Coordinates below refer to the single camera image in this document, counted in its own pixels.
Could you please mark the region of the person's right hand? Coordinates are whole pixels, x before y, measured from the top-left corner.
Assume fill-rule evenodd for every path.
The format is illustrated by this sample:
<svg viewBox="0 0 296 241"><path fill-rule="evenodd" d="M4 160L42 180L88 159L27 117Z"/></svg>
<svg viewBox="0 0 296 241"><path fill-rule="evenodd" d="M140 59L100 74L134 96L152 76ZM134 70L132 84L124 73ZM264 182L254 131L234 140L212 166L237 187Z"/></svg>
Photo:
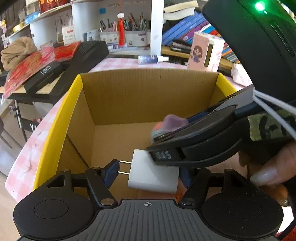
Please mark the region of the person's right hand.
<svg viewBox="0 0 296 241"><path fill-rule="evenodd" d="M295 141L281 148L246 144L234 156L208 169L214 173L233 169L281 206L288 206L289 192L283 183L295 176Z"/></svg>

